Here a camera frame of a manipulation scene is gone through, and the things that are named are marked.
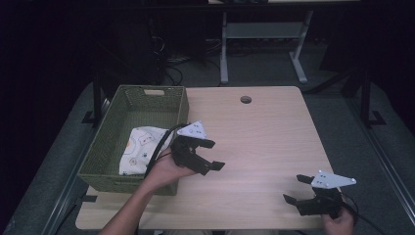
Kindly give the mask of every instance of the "folded baby clothing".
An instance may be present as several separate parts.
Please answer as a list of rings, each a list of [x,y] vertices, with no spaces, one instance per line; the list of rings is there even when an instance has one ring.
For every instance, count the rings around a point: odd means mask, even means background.
[[[167,129],[140,126],[132,129],[127,146],[119,162],[119,174],[144,174],[147,165]],[[161,146],[164,151],[170,144],[173,132]]]

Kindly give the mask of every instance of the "gray carpet floor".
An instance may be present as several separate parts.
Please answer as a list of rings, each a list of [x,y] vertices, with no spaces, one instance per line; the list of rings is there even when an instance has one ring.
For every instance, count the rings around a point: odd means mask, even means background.
[[[289,60],[288,52],[291,49],[293,45],[290,43],[276,44],[272,48],[254,50],[245,56],[229,57],[227,86],[293,85],[307,90],[334,75],[319,70],[325,46],[306,44],[300,61],[309,81],[300,84]],[[182,85],[186,87],[217,86],[220,80],[217,65],[219,57],[212,56],[208,57],[208,62],[187,62],[175,68],[183,73]],[[173,79],[179,79],[176,70],[169,72]],[[171,83],[166,79],[163,84]],[[395,194],[377,152],[367,137],[366,129],[361,126],[351,105],[358,104],[359,95],[345,99],[340,94],[342,86],[343,83],[339,82],[317,95],[304,95],[334,172],[358,180],[356,185],[342,190],[357,202],[360,213],[381,227],[386,234],[415,234],[414,224]],[[97,234],[97,231],[79,230],[74,225],[80,206],[74,206],[72,211],[72,205],[82,196],[87,185],[77,179],[69,192],[63,192],[68,177],[82,159],[95,133],[91,124],[81,123],[85,113],[92,111],[92,107],[92,87],[89,85],[74,105],[61,133],[27,189],[15,212],[14,228],[5,234],[54,234],[55,231],[45,229],[50,224],[48,219],[53,213],[60,215],[57,224],[62,225],[57,234]],[[414,195],[414,136],[394,112],[387,96],[376,85],[372,85],[371,109],[379,111],[387,123],[373,126],[371,133],[379,139],[408,191]],[[57,207],[56,204],[62,201],[60,199],[64,199],[67,204]],[[320,230],[304,232],[323,234]],[[280,234],[298,233],[281,231]],[[378,233],[368,223],[360,220],[355,234]]]

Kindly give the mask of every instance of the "human arm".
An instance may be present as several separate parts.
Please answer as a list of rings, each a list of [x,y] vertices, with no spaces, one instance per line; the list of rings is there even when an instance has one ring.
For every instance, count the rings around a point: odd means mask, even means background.
[[[177,166],[169,152],[170,149],[168,148],[161,153],[161,156],[164,157],[157,160],[149,175],[124,206],[105,225],[100,234],[133,234],[144,209],[158,188],[168,185],[183,176],[195,174],[195,171],[187,167]]]
[[[353,215],[345,208],[341,208],[338,218],[331,218],[328,214],[321,214],[324,231],[327,235],[352,235]]]

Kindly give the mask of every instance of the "green woven basket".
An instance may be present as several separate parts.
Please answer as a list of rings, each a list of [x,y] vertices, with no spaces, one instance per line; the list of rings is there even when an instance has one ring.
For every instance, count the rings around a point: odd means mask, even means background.
[[[139,126],[169,129],[186,123],[189,103],[184,87],[121,85],[89,147],[78,176],[100,192],[132,193],[144,175],[118,174],[131,130]],[[177,183],[158,195],[175,195]]]

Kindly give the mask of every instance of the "background desk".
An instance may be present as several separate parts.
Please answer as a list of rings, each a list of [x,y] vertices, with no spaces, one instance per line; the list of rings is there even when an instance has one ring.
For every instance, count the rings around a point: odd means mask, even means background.
[[[154,196],[140,221],[142,229],[306,229],[320,216],[300,216],[283,194],[312,197],[296,175],[332,171],[308,109],[296,87],[187,89],[189,121],[201,120],[213,149],[198,148],[222,171],[179,181],[177,196]],[[242,96],[252,102],[243,104]],[[83,203],[76,226],[102,228],[129,195],[98,193]]]

